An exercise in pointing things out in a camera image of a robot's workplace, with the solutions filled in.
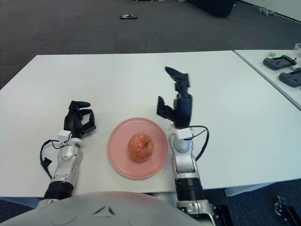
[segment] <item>white table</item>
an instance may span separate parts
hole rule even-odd
[[[232,51],[36,56],[0,91],[0,196],[41,197],[49,178],[39,162],[44,141],[63,128],[71,100],[91,103],[97,130],[83,137],[74,194],[96,191],[174,191],[170,163],[134,180],[110,165],[113,129],[131,117],[153,119],[158,95],[172,105],[174,82],[164,66],[190,74],[191,125],[206,125],[210,139],[198,161],[204,189],[301,178],[301,112]],[[195,155],[205,140],[195,139]],[[50,145],[44,151],[54,160]]]
[[[295,55],[292,50],[235,50],[234,52],[301,110],[300,87],[290,87],[281,82],[278,78],[282,72],[289,73],[292,72],[292,70],[285,68],[273,71],[262,63],[264,58],[266,58],[270,52],[276,53],[275,57],[287,55],[295,59]],[[301,58],[297,58],[296,61],[299,67],[301,67]]]

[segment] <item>wire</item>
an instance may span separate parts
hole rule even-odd
[[[206,127],[206,126],[189,126],[189,128],[204,128],[204,130],[200,133],[198,133],[197,135],[192,135],[192,138],[195,138],[199,135],[201,135],[203,132],[207,131],[207,136],[206,136],[206,140],[205,140],[205,143],[201,149],[201,151],[198,153],[198,155],[196,156],[196,161],[199,160],[199,158],[202,156],[202,154],[204,153],[206,147],[207,147],[207,144],[208,144],[208,140],[209,140],[209,129]]]
[[[48,141],[45,141],[41,147],[41,150],[40,150],[40,163],[41,163],[41,166],[43,167],[44,171],[47,173],[47,175],[50,177],[50,179],[52,179],[52,176],[50,175],[50,172],[48,170],[48,165],[52,162],[51,160],[49,160],[48,158],[42,158],[42,153],[43,153],[43,149],[44,147],[49,144],[51,142],[52,146],[55,148],[55,149],[61,149],[62,147],[65,147],[67,146],[68,144],[66,144],[69,140],[70,140],[70,135],[71,133],[69,134],[68,136],[68,140],[64,141],[63,144],[65,145],[62,145],[60,147],[56,147],[55,144],[53,142],[59,142],[58,140],[48,140]]]

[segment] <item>robotic hand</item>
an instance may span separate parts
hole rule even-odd
[[[57,135],[58,140],[48,140],[42,146],[40,153],[41,165],[50,176],[51,181],[43,200],[39,202],[37,207],[42,207],[71,196],[77,180],[78,167],[82,156],[80,150],[82,146],[81,137],[96,129],[93,111],[90,109],[81,109],[90,106],[91,104],[88,102],[71,101],[69,112],[65,117],[64,129]],[[90,115],[89,121],[82,125],[83,116],[88,114]],[[47,158],[42,160],[41,156],[43,147],[50,142],[52,144],[53,142],[61,144],[60,147],[53,145],[54,148],[60,149],[57,156],[58,164],[53,177],[51,177],[48,171],[48,165],[51,163],[51,160]]]
[[[196,159],[192,154],[192,139],[195,136],[190,127],[192,96],[187,92],[188,74],[183,74],[170,67],[166,67],[165,70],[175,81],[175,90],[178,94],[174,100],[174,109],[165,105],[162,97],[158,97],[157,114],[174,123],[171,126],[172,133],[168,140],[173,151],[171,162],[178,197],[177,207],[194,218],[206,214],[215,226],[215,206],[204,199]],[[198,127],[207,130],[207,139],[200,153],[202,154],[209,139],[209,131],[204,126]]]

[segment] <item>red apple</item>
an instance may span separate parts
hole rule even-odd
[[[132,160],[144,161],[151,156],[154,150],[154,143],[149,136],[143,133],[137,133],[128,143],[127,150]]]

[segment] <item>pink plate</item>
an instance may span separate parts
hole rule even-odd
[[[149,159],[135,162],[127,153],[127,145],[133,135],[144,133],[154,142],[154,151]],[[132,118],[119,124],[108,142],[108,158],[111,165],[123,176],[143,179],[157,173],[167,157],[168,143],[163,130],[154,122],[144,118]]]

